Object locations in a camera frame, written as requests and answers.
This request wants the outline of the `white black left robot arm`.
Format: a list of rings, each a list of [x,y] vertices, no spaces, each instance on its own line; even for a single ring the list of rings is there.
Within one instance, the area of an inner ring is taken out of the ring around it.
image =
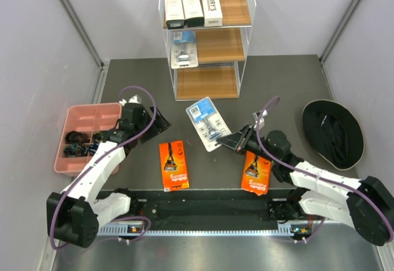
[[[130,151],[168,129],[170,123],[156,105],[146,109],[141,103],[126,102],[114,128],[106,131],[85,168],[61,193],[51,193],[46,202],[47,234],[55,241],[82,248],[89,247],[100,229],[119,216],[134,219],[140,206],[125,190],[115,190],[108,197],[97,196],[111,173]]]

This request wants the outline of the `blue Gillette blister pack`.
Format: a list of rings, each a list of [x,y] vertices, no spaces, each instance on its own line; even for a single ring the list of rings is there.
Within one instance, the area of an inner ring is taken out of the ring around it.
[[[221,146],[218,138],[231,134],[210,97],[205,97],[186,108],[186,114],[208,152]]]
[[[171,68],[196,68],[199,65],[194,31],[172,33]]]

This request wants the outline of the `white Harry's logo box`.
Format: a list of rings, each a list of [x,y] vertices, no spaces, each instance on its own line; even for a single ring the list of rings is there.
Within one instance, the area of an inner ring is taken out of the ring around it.
[[[202,0],[202,5],[204,14],[204,26],[222,26],[223,14],[221,10],[220,0]]]

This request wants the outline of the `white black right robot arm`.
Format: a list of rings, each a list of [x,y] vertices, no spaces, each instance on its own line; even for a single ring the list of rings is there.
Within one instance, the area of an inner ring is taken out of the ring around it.
[[[261,137],[247,124],[217,142],[239,154],[251,152],[274,163],[275,178],[296,188],[295,199],[287,204],[291,217],[310,214],[335,220],[376,246],[393,241],[393,195],[378,178],[344,177],[314,166],[293,154],[290,141],[278,130]]]

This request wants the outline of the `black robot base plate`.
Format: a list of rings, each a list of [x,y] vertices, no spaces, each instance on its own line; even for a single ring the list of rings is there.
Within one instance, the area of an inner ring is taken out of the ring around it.
[[[290,220],[307,220],[291,190],[256,196],[242,190],[129,190],[131,213],[152,221],[155,230],[257,227]]]

